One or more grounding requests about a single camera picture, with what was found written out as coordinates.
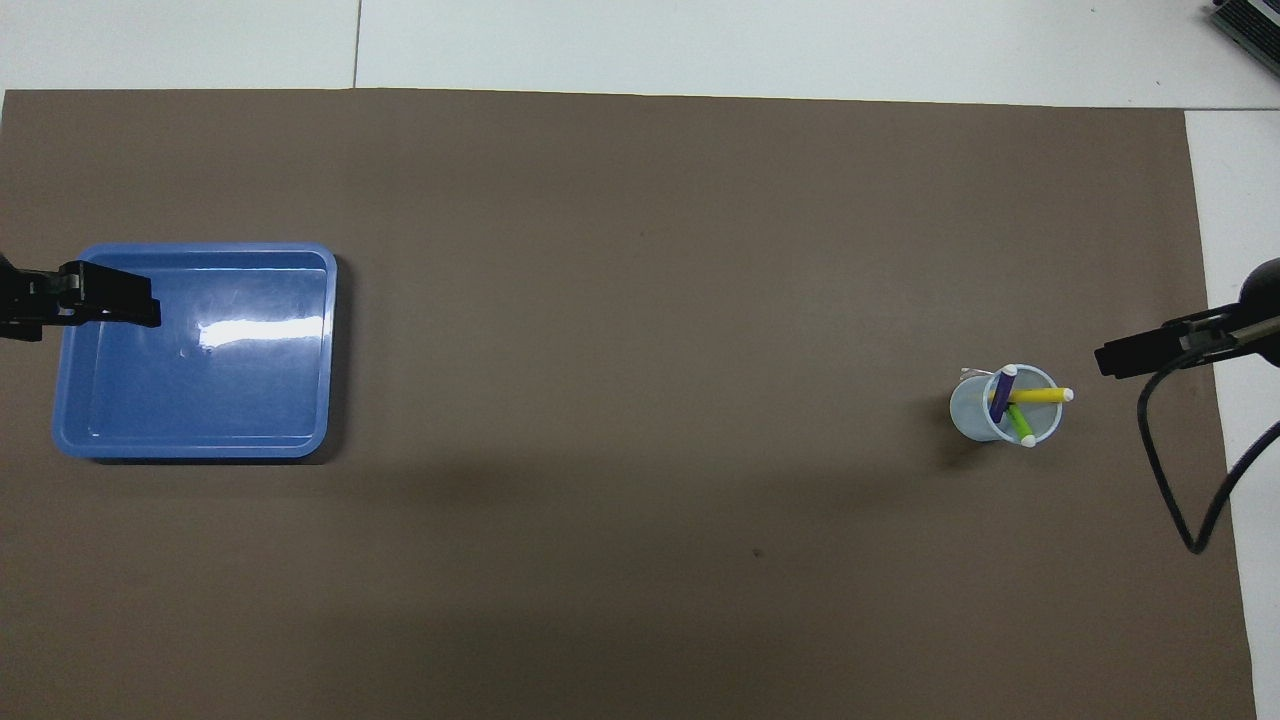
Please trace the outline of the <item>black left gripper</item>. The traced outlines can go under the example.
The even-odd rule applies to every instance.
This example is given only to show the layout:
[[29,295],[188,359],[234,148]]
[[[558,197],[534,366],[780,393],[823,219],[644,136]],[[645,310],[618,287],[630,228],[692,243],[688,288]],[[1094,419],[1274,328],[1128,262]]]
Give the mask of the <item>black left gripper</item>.
[[83,260],[52,272],[20,269],[1,254],[3,338],[40,342],[45,327],[91,322],[160,327],[151,279]]

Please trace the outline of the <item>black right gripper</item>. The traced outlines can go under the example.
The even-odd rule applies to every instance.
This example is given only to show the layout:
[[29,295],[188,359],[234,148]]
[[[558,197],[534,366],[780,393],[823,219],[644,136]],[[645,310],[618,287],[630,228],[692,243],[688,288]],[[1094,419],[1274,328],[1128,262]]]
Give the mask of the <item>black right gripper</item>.
[[1161,327],[1103,343],[1094,350],[1101,375],[1128,379],[1149,375],[1190,352],[1197,364],[1258,356],[1279,365],[1279,260],[1258,265],[1243,282],[1238,300],[1215,307],[1190,324]]

